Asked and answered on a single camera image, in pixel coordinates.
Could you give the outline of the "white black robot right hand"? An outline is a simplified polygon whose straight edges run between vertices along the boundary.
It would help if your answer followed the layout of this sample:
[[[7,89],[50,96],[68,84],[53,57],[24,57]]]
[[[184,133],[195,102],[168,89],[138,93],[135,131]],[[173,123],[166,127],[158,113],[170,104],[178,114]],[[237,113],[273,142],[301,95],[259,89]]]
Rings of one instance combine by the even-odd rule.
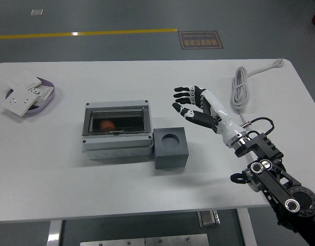
[[[249,141],[244,128],[233,122],[230,114],[212,92],[197,86],[177,87],[174,91],[175,102],[172,106],[187,121],[220,134],[229,148],[237,149]]]

